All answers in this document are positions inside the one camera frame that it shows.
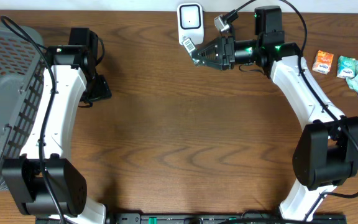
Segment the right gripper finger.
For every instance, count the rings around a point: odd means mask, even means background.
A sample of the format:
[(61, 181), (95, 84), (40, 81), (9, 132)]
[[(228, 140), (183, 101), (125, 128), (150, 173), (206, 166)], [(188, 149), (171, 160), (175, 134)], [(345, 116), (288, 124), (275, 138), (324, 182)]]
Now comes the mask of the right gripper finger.
[(204, 67), (209, 67), (209, 68), (213, 68), (216, 70), (222, 70), (222, 64), (219, 61), (215, 61), (215, 60), (202, 60), (202, 59), (198, 59), (198, 58), (193, 58), (193, 63), (197, 67), (204, 66)]
[(192, 58), (194, 59), (217, 59), (219, 56), (218, 53), (218, 38), (208, 42), (200, 49), (196, 49), (191, 53)]

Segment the dark green round-logo packet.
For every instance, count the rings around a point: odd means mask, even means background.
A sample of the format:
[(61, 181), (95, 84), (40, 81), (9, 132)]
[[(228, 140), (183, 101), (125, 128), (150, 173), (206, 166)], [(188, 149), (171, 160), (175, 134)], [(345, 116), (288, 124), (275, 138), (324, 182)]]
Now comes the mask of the dark green round-logo packet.
[(188, 55), (190, 56), (192, 62), (196, 66), (199, 66), (200, 65), (200, 60), (196, 58), (197, 48), (195, 47), (195, 45), (192, 42), (192, 40), (190, 38), (187, 38), (187, 39), (183, 40), (183, 42), (181, 44), (182, 44), (182, 46), (184, 46), (184, 48), (187, 51)]

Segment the orange tissue pack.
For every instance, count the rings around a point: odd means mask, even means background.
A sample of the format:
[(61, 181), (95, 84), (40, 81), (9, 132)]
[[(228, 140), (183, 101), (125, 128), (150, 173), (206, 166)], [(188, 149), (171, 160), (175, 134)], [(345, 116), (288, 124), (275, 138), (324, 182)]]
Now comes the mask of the orange tissue pack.
[(312, 71), (327, 75), (331, 70), (334, 54), (319, 50), (314, 59)]

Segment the green tissue pack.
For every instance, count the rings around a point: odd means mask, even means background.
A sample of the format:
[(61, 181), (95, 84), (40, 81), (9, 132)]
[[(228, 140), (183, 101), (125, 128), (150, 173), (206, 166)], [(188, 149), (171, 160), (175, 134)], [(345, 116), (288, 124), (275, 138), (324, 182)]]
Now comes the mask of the green tissue pack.
[(345, 56), (340, 56), (337, 61), (338, 78), (354, 78), (356, 74), (356, 60)]

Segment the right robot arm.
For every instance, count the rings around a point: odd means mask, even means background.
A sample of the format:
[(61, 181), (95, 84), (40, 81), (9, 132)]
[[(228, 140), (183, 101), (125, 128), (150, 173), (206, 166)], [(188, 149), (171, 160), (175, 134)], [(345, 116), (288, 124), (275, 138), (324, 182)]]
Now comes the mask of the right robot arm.
[(347, 117), (325, 95), (307, 67), (304, 48), (285, 41), (282, 10), (278, 6), (254, 11), (254, 40), (236, 40), (237, 11), (214, 19), (221, 36), (197, 49), (182, 44), (195, 65), (218, 70), (235, 65), (257, 65), (279, 87), (298, 118), (302, 134), (293, 154), (295, 183), (279, 205), (275, 218), (265, 223), (326, 223), (314, 212), (336, 187), (358, 172), (358, 117)]

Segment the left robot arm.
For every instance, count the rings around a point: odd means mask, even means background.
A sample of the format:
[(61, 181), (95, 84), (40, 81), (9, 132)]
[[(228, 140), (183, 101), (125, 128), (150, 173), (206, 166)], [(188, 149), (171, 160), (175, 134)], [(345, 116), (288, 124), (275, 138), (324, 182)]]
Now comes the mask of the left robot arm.
[(69, 161), (77, 109), (111, 97), (96, 71), (103, 47), (96, 33), (77, 27), (68, 44), (47, 48), (35, 123), (20, 156), (3, 163), (2, 177), (18, 210), (37, 222), (110, 222), (107, 206), (87, 196), (86, 179)]

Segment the white barcode scanner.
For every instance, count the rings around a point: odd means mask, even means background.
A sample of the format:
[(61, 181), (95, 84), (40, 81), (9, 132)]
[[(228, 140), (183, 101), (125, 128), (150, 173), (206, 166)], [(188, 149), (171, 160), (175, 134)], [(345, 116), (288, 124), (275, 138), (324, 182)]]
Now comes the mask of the white barcode scanner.
[(195, 45), (204, 41), (203, 7), (196, 3), (182, 3), (177, 7), (178, 41), (190, 38)]

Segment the grey plastic shopping basket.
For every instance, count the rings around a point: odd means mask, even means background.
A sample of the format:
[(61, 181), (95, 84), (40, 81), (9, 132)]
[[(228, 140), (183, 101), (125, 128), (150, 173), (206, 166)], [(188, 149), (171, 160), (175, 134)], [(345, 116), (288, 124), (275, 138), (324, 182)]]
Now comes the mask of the grey plastic shopping basket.
[(16, 159), (30, 136), (44, 87), (44, 66), (34, 46), (0, 22), (0, 190), (1, 170)]

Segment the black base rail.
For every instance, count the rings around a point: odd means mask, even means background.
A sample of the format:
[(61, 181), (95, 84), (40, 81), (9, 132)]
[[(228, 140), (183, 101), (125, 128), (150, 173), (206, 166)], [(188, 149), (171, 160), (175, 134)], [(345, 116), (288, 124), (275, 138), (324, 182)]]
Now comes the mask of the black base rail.
[(293, 223), (279, 212), (247, 210), (243, 213), (110, 213), (107, 224), (220, 224)]

